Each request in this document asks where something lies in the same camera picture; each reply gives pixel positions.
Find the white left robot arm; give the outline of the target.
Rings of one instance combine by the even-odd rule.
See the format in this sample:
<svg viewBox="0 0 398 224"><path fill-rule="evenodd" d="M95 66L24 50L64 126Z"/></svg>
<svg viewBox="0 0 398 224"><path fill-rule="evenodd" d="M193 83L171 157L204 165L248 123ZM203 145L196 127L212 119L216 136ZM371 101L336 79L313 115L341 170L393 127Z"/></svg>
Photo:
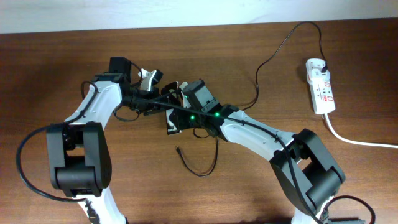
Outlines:
<svg viewBox="0 0 398 224"><path fill-rule="evenodd" d="M111 57L109 70L95 75L78 109L46 133L50 181L67 198L77 202L91 223L127 223L110 190L111 158L104 129L115 109L128 106L140 113L153 110L136 98L166 100L178 90L178 82L156 88L160 70L139 70L131 82L134 64L124 57Z"/></svg>

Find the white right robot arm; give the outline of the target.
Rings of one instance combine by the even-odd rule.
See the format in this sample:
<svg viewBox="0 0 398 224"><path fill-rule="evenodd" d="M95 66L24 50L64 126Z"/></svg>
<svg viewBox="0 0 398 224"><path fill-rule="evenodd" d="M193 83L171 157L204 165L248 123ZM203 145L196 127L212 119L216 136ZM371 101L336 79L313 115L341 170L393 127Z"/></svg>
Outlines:
<svg viewBox="0 0 398 224"><path fill-rule="evenodd" d="M295 207L292 223L326 223L326 204L345 174L311 130L298 134L274 129L233 105L221 105L203 80L182 83L184 115L178 128L202 128L210 136L239 144L270 162L285 196Z"/></svg>

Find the black Galaxy smartphone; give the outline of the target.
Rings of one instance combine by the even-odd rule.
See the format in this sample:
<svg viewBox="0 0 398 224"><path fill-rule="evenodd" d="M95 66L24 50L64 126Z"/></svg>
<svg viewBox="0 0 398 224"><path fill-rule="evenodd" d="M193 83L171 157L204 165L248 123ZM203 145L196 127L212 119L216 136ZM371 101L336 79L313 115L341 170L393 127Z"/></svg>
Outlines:
<svg viewBox="0 0 398 224"><path fill-rule="evenodd" d="M167 109L165 111L165 115L166 115L167 134L172 135L172 134L181 133L177 110Z"/></svg>

